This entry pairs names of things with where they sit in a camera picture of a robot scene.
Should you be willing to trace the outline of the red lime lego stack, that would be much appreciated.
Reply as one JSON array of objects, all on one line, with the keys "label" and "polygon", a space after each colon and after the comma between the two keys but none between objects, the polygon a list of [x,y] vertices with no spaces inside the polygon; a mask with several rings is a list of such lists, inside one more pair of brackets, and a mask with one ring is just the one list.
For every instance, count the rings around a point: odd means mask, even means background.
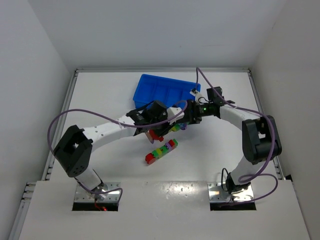
[{"label": "red lime lego stack", "polygon": [[147,139],[151,144],[153,144],[155,141],[162,142],[164,140],[163,136],[158,136],[154,130],[150,129],[145,133]]}]

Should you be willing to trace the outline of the lime green lego brick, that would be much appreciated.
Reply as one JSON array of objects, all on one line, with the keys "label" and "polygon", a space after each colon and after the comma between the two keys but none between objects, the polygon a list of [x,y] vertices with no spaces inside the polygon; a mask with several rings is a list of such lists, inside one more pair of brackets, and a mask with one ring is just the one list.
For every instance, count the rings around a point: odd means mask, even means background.
[{"label": "lime green lego brick", "polygon": [[180,130],[180,125],[179,124],[176,124],[175,126],[173,126],[169,132],[177,132]]}]

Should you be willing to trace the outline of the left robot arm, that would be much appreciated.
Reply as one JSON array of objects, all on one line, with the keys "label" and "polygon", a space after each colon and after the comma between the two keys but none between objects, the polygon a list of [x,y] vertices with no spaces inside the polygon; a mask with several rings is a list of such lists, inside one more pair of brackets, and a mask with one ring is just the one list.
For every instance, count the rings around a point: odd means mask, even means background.
[{"label": "left robot arm", "polygon": [[129,111],[118,119],[107,119],[107,123],[92,127],[70,126],[53,150],[69,178],[73,178],[89,194],[96,198],[107,196],[111,189],[90,166],[91,154],[98,148],[122,138],[133,137],[149,130],[169,129],[184,117],[185,107],[178,101],[172,107],[166,107],[160,101],[152,101],[141,108]]}]

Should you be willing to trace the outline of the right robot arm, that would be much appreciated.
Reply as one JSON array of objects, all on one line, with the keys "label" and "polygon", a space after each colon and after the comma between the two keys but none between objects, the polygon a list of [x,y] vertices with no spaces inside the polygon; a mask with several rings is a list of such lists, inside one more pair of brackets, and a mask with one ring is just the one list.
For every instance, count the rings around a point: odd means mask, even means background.
[{"label": "right robot arm", "polygon": [[203,96],[196,89],[190,94],[195,99],[187,101],[183,117],[187,124],[199,124],[203,117],[214,116],[241,130],[243,157],[236,168],[227,173],[223,190],[232,194],[247,189],[251,179],[264,171],[267,161],[282,153],[275,119],[232,106],[233,101],[224,102],[220,87],[207,89],[208,101],[205,103],[200,102]]}]

